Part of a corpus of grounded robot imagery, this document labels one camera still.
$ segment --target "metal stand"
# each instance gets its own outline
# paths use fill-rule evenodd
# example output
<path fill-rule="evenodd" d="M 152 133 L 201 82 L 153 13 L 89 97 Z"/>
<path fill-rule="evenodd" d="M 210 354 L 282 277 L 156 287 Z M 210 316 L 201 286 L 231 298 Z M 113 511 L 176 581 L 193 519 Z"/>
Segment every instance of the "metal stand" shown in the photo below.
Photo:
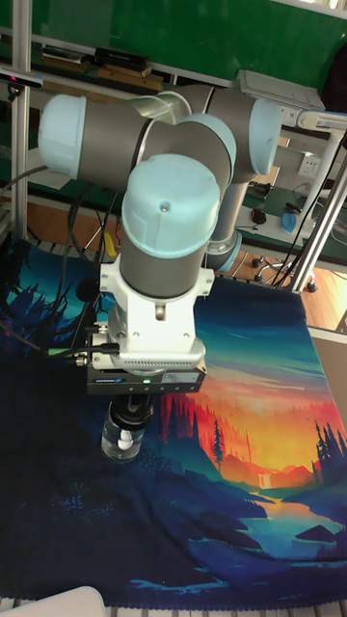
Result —
<path fill-rule="evenodd" d="M 13 68 L 31 70 L 31 29 L 33 0 L 13 0 Z M 12 177 L 26 172 L 29 137 L 30 88 L 12 103 Z M 12 188 L 13 234 L 27 237 L 28 180 L 24 178 Z"/>
<path fill-rule="evenodd" d="M 319 221 L 308 239 L 304 252 L 300 258 L 295 275 L 290 284 L 290 290 L 301 293 L 305 287 L 307 278 L 315 262 L 320 256 L 327 238 L 333 228 L 338 212 L 341 209 L 347 195 L 347 154 L 341 165 L 341 169 L 334 182 L 333 188 L 327 199 L 325 208 Z"/>

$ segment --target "green wall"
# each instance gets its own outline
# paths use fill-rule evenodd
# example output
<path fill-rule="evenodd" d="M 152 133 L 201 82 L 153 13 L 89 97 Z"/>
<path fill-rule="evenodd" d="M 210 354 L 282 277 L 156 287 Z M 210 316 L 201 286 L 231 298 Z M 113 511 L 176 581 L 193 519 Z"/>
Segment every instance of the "green wall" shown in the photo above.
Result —
<path fill-rule="evenodd" d="M 11 5 L 0 1 L 0 25 L 11 27 Z M 270 0 L 34 0 L 33 32 L 226 79 L 248 68 L 319 88 L 347 21 Z"/>

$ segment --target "tree silhouette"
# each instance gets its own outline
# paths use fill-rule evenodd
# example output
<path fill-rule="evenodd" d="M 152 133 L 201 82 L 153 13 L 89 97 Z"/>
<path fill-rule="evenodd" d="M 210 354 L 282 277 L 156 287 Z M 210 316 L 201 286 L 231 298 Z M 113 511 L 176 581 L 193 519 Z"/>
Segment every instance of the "tree silhouette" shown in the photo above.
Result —
<path fill-rule="evenodd" d="M 314 477 L 314 481 L 316 483 L 316 486 L 321 486 L 321 481 L 319 479 L 318 471 L 315 468 L 313 461 L 311 461 L 311 464 L 312 464 L 313 477 Z"/>
<path fill-rule="evenodd" d="M 176 404 L 174 398 L 172 400 L 172 407 L 170 411 L 169 424 L 167 429 L 167 442 L 175 442 L 177 440 L 177 418 L 176 418 Z"/>
<path fill-rule="evenodd" d="M 218 420 L 215 419 L 214 443 L 212 448 L 213 456 L 218 465 L 218 471 L 221 473 L 221 463 L 224 459 L 224 444 L 221 438 L 221 431 L 218 426 Z"/>
<path fill-rule="evenodd" d="M 322 438 L 320 427 L 316 422 L 316 431 L 318 433 L 317 455 L 322 470 L 323 482 L 326 484 L 331 478 L 331 460 L 327 442 Z"/>
<path fill-rule="evenodd" d="M 250 459 L 250 463 L 251 463 L 252 462 L 252 449 L 251 449 L 251 446 L 250 446 L 250 440 L 249 440 L 248 432 L 247 431 L 246 431 L 246 444 L 247 444 L 247 448 L 248 448 L 248 451 L 249 451 L 249 459 Z"/>
<path fill-rule="evenodd" d="M 343 456 L 347 459 L 347 446 L 339 430 L 337 430 L 338 440 Z"/>
<path fill-rule="evenodd" d="M 192 440 L 194 440 L 197 444 L 200 444 L 200 441 L 199 441 L 199 427 L 198 427 L 198 419 L 197 419 L 197 413 L 196 412 L 194 412 L 194 416 L 193 416 Z"/>
<path fill-rule="evenodd" d="M 334 463 L 340 467 L 341 464 L 343 463 L 343 455 L 342 455 L 341 450 L 338 447 L 336 437 L 334 435 L 333 429 L 331 425 L 329 424 L 329 422 L 327 422 L 327 427 L 328 427 L 328 435 L 329 435 L 329 453 L 331 455 L 332 461 L 334 461 Z"/>

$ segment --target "metal frame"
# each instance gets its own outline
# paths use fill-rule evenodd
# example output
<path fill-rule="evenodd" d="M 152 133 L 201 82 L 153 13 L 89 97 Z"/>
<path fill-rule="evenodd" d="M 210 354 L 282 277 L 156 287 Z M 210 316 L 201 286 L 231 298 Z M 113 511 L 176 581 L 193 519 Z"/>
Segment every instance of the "metal frame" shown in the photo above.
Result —
<path fill-rule="evenodd" d="M 13 68 L 31 70 L 31 24 L 33 0 L 13 0 Z M 24 87 L 12 104 L 12 177 L 26 172 L 29 138 L 30 88 Z M 12 189 L 13 234 L 27 237 L 28 180 Z"/>
<path fill-rule="evenodd" d="M 327 238 L 333 228 L 338 212 L 346 199 L 347 194 L 347 154 L 341 165 L 341 169 L 334 182 L 333 188 L 327 199 L 325 208 L 318 223 L 305 244 L 295 275 L 290 284 L 290 290 L 301 293 L 305 287 L 307 277 L 320 256 Z"/>
<path fill-rule="evenodd" d="M 0 28 L 0 33 L 13 35 L 13 68 L 22 71 L 30 71 L 31 69 L 31 41 L 40 43 L 50 43 L 57 46 L 75 49 L 93 53 L 91 47 L 76 45 L 66 41 L 53 40 L 37 35 L 32 36 L 32 4 L 33 0 L 13 0 L 13 29 Z M 177 76 L 190 77 L 200 81 L 205 81 L 208 84 L 214 84 L 220 87 L 230 87 L 231 82 L 195 73 L 193 71 L 166 67 L 164 65 L 153 64 L 157 70 L 162 70 L 169 73 L 176 81 Z M 28 150 L 28 133 L 29 133 L 29 105 L 30 105 L 30 89 L 24 88 L 20 97 L 13 102 L 13 166 L 12 176 L 26 171 L 26 159 Z M 305 286 L 305 281 L 310 270 L 315 265 L 318 256 L 320 255 L 324 243 L 333 227 L 334 220 L 337 217 L 338 211 L 343 204 L 347 192 L 347 156 L 341 166 L 334 187 L 331 191 L 326 207 L 322 212 L 320 221 L 307 241 L 304 253 L 297 267 L 295 276 L 293 277 L 290 288 L 295 293 L 301 293 Z M 13 203 L 13 233 L 19 237 L 26 238 L 27 235 L 27 179 L 20 180 L 12 189 Z"/>

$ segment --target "printed fabric cloth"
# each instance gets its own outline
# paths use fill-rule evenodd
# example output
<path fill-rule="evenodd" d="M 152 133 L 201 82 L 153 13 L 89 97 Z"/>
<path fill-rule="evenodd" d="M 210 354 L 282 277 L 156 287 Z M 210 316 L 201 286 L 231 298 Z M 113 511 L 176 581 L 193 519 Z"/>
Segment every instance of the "printed fabric cloth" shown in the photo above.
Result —
<path fill-rule="evenodd" d="M 14 240 L 1 318 L 70 345 L 91 268 Z M 113 304 L 103 296 L 98 318 Z M 272 609 L 347 598 L 346 435 L 300 298 L 218 278 L 196 305 L 208 375 L 156 397 L 139 456 L 109 462 L 109 398 L 1 332 L 0 596 L 91 585 L 106 605 Z M 51 325 L 54 323 L 54 334 Z"/>

